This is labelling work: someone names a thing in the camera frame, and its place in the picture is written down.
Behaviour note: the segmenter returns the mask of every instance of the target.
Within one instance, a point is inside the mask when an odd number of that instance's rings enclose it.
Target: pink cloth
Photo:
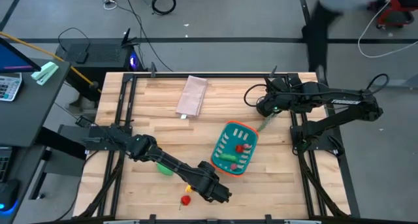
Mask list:
[[[182,96],[177,104],[176,113],[188,116],[198,116],[204,98],[208,81],[203,78],[189,76],[185,83]]]

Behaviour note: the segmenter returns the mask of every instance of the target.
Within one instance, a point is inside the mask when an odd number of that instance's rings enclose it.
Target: red chair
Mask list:
[[[386,4],[386,0],[379,0],[372,4],[375,12]],[[418,0],[392,0],[390,4],[378,16],[376,28],[381,29],[386,25],[402,28],[413,22],[412,11],[418,9]]]

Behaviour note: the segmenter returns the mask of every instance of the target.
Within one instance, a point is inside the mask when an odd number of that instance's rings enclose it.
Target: person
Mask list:
[[[373,1],[376,0],[317,0],[310,21],[302,28],[310,72],[327,72],[328,28],[333,21],[345,11],[365,8]]]

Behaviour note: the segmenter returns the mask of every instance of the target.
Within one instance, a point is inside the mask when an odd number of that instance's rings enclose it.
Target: desk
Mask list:
[[[32,60],[39,66],[43,66],[50,61],[45,59]],[[40,160],[44,157],[46,147],[55,147],[45,140],[39,140],[39,135],[51,133],[42,126],[67,76],[70,64],[56,60],[53,62],[59,66],[59,69],[45,85],[38,85],[31,78],[31,73],[23,73],[24,86],[17,98],[11,103],[0,102],[2,117],[0,120],[0,145],[16,147],[14,148],[16,149],[16,157],[12,162],[8,178],[16,178],[20,182],[16,207],[12,212],[6,214],[0,212],[0,223],[13,222]]]
[[[122,76],[123,73],[106,76],[96,117],[99,125],[114,122]],[[314,73],[299,73],[299,76],[303,82],[316,81]],[[264,82],[262,78],[208,78],[200,116],[181,120],[175,111],[185,82],[186,78],[138,79],[132,111],[134,121],[131,122],[133,135],[154,136],[165,152],[196,167],[200,161],[209,160],[226,121],[238,120],[257,128],[264,120],[242,99],[249,87]],[[127,88],[125,94],[125,105],[129,90]],[[255,88],[248,94],[248,101],[255,102],[264,94],[264,88]],[[308,114],[308,119],[320,120],[325,116],[323,108],[316,108]],[[218,174],[220,182],[233,193],[229,203],[209,203],[192,193],[191,204],[179,210],[180,197],[187,184],[177,175],[162,175],[155,163],[126,159],[116,219],[148,219],[150,214],[156,214],[157,219],[264,219],[265,214],[272,214],[274,219],[308,218],[298,159],[291,152],[291,124],[290,113],[282,112],[261,131],[243,177]],[[100,190],[107,154],[99,152],[84,167],[74,216],[84,211]],[[315,155],[323,187],[333,201],[349,213],[337,159],[327,152],[316,151]],[[319,214],[313,188],[311,193],[315,213]]]

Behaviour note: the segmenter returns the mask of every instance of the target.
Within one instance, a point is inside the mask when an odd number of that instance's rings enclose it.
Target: teal basket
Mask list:
[[[247,169],[257,145],[258,132],[238,121],[228,121],[212,152],[211,162],[217,170],[230,176],[241,176]],[[248,144],[243,153],[235,150],[236,145]]]

